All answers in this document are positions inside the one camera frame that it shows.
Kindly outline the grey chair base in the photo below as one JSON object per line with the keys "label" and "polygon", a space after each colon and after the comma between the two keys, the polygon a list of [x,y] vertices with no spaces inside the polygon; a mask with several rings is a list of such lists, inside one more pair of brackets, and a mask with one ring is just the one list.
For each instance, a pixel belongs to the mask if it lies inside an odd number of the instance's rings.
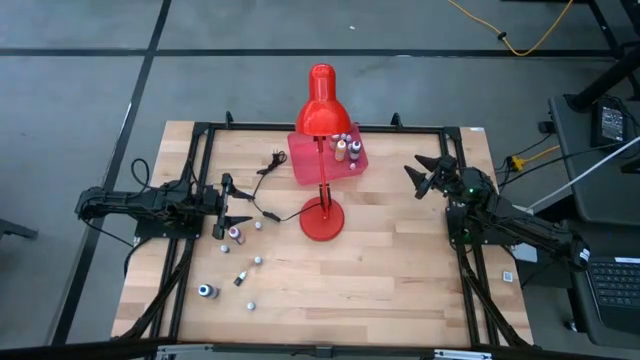
{"label": "grey chair base", "polygon": [[15,235],[25,239],[35,239],[38,236],[38,231],[8,220],[0,219],[0,240],[5,235]]}

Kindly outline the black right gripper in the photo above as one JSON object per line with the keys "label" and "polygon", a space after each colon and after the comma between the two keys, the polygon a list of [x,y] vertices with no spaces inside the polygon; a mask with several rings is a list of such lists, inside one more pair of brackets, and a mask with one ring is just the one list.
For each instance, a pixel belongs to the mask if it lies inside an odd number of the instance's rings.
{"label": "black right gripper", "polygon": [[455,201],[466,201],[468,188],[458,174],[457,159],[450,155],[432,158],[415,155],[415,160],[426,170],[418,170],[405,165],[404,170],[414,185],[414,197],[422,199],[429,190],[438,190],[444,197],[449,196]]}

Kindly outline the black power adapter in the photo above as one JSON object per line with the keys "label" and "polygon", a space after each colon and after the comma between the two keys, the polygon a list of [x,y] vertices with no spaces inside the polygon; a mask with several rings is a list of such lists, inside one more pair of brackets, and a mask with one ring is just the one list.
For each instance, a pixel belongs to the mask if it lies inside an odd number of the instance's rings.
{"label": "black power adapter", "polygon": [[627,140],[626,114],[615,100],[597,100],[592,109],[591,146],[618,145]]}

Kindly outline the grey desk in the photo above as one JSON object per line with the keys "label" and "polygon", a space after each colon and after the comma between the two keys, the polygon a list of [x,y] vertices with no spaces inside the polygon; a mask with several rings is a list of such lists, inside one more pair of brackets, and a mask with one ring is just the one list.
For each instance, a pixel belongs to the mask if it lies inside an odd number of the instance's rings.
{"label": "grey desk", "polygon": [[[572,180],[605,158],[590,147],[591,115],[572,110],[563,96],[549,99],[552,120]],[[640,175],[624,174],[611,159],[571,186],[577,227],[591,257],[640,257]],[[587,272],[571,276],[570,300],[577,328],[599,346],[640,350],[640,335],[604,326],[596,312]]]}

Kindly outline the black aluminium table frame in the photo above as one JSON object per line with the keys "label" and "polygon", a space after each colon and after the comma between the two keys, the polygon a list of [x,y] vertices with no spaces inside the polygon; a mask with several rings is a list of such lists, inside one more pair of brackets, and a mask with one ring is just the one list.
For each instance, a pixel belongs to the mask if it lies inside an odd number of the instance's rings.
{"label": "black aluminium table frame", "polygon": [[[265,179],[258,170],[274,150],[286,150],[289,124],[217,124],[210,182],[230,173],[243,190],[256,189],[261,207],[281,223],[241,227],[243,245],[228,253],[210,233],[195,242],[184,290],[169,296],[161,335],[180,343],[332,345],[467,349],[471,345],[457,257],[450,247],[445,199],[422,200],[404,172],[415,155],[461,150],[469,165],[493,169],[481,128],[450,130],[391,126],[362,134],[363,174],[334,181],[345,211],[342,233],[315,242],[294,213],[317,193],[297,183],[290,165]],[[256,265],[260,256],[263,263]],[[243,271],[247,277],[233,284]],[[215,299],[201,284],[220,289]],[[247,308],[249,302],[256,309]]]}

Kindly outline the yellow power plug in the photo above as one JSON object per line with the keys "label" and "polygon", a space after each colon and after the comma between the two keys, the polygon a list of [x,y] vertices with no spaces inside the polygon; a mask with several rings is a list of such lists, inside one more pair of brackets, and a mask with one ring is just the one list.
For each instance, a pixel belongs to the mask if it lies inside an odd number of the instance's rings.
{"label": "yellow power plug", "polygon": [[522,172],[524,167],[528,163],[533,162],[533,161],[535,161],[535,160],[537,160],[539,158],[542,158],[542,157],[544,157],[544,156],[546,156],[546,155],[558,150],[559,148],[560,148],[560,146],[556,145],[556,146],[547,148],[547,149],[545,149],[545,150],[543,150],[543,151],[541,151],[541,152],[539,152],[539,153],[537,153],[535,155],[532,155],[532,156],[530,156],[528,158],[522,158],[522,157],[520,157],[518,155],[512,155],[512,156],[509,156],[507,158],[507,165],[509,166],[509,169],[511,171]]}

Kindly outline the black keyboard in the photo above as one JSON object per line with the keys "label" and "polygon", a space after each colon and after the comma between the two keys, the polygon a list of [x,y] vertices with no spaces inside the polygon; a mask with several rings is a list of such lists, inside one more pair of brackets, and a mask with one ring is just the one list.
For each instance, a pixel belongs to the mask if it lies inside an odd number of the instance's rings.
{"label": "black keyboard", "polygon": [[593,257],[587,280],[601,323],[640,335],[640,257]]}

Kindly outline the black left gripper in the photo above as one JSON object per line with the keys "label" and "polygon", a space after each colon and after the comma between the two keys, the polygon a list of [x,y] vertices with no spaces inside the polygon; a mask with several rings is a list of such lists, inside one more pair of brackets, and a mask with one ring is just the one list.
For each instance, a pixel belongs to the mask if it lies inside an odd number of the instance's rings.
{"label": "black left gripper", "polygon": [[225,228],[232,228],[236,225],[252,220],[251,216],[226,216],[228,211],[228,197],[253,201],[255,197],[237,189],[233,185],[232,176],[224,173],[221,179],[220,190],[216,190],[212,185],[204,187],[202,194],[203,213],[207,216],[215,216],[216,222],[213,226],[212,236],[217,240],[223,240]]}

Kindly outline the black desk leg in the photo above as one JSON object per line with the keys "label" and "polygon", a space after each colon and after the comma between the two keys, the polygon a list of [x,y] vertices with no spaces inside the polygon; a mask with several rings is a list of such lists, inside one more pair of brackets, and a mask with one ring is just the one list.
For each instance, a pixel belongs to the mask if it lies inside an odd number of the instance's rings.
{"label": "black desk leg", "polygon": [[584,90],[576,95],[567,95],[568,106],[576,112],[586,111],[595,101],[605,95],[624,78],[629,77],[640,68],[640,42],[611,68],[600,75]]}

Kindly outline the red desk lamp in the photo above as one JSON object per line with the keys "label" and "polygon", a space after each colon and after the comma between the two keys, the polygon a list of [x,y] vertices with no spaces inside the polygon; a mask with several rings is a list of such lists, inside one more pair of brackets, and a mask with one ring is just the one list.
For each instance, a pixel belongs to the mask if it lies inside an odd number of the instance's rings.
{"label": "red desk lamp", "polygon": [[326,139],[350,129],[350,117],[337,99],[334,68],[326,63],[313,65],[309,71],[309,97],[295,124],[297,133],[311,136],[317,145],[319,196],[307,201],[299,215],[301,230],[313,241],[333,240],[344,227],[344,210],[331,197],[324,155]]}

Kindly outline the white rod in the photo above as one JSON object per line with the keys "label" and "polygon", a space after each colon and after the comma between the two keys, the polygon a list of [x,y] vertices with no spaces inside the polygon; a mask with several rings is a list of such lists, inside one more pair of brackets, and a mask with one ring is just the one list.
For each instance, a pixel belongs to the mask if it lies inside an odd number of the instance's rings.
{"label": "white rod", "polygon": [[625,145],[623,145],[622,147],[620,147],[619,149],[614,151],[613,153],[607,155],[605,158],[601,159],[600,161],[598,161],[597,163],[595,163],[594,165],[589,167],[587,170],[583,171],[581,174],[579,174],[574,179],[570,180],[568,183],[564,184],[563,186],[559,187],[558,189],[554,190],[553,192],[549,193],[548,195],[544,196],[543,198],[541,198],[541,199],[537,200],[536,202],[532,203],[531,205],[526,207],[525,211],[533,211],[536,206],[538,206],[538,205],[544,203],[545,201],[555,197],[556,195],[558,195],[561,192],[563,192],[565,189],[568,189],[572,185],[578,183],[583,178],[588,176],[590,173],[595,171],[597,168],[599,168],[600,166],[604,165],[605,163],[607,163],[611,159],[615,158],[616,156],[620,155],[621,153],[625,152],[628,148],[632,147],[633,145],[635,145],[638,142],[640,142],[640,136],[635,137],[634,139],[632,139],[631,141],[627,142]]}

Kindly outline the pink translucent plastic bin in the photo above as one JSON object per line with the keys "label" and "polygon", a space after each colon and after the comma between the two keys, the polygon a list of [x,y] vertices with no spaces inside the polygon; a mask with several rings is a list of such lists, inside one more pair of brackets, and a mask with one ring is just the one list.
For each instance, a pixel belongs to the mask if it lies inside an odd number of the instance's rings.
{"label": "pink translucent plastic bin", "polygon": [[[352,141],[357,140],[362,143],[362,151],[357,161],[349,158],[348,145],[345,159],[337,162],[334,158],[334,150],[329,147],[330,137],[326,137],[323,144],[323,161],[325,166],[325,177],[327,181],[340,178],[352,177],[363,173],[368,167],[367,154],[364,141],[361,138],[359,125],[353,123],[351,129],[346,134],[352,136]],[[292,132],[287,136],[289,146],[289,159],[293,167],[294,175],[300,185],[319,184],[321,181],[319,170],[319,156],[317,141],[312,136],[307,136],[297,132]],[[356,163],[357,168],[350,170],[351,163]]]}

